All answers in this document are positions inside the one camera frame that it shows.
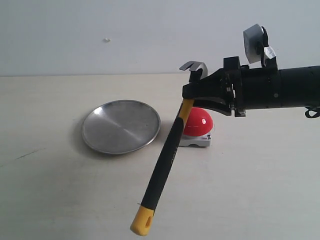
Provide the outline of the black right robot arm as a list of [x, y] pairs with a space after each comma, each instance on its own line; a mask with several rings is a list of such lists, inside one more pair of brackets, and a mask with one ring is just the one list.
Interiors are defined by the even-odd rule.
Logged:
[[320, 115], [320, 68], [278, 69], [275, 60], [265, 67], [241, 65], [237, 56], [191, 87], [191, 97], [205, 109], [245, 117], [247, 110], [306, 108], [307, 118]]

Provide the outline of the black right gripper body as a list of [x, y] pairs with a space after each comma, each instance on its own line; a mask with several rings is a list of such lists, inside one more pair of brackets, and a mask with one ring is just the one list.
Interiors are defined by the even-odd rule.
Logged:
[[247, 110], [277, 109], [282, 107], [282, 80], [275, 60], [271, 65], [250, 68], [241, 65], [238, 56], [223, 59], [222, 87], [225, 100], [219, 112], [245, 117]]

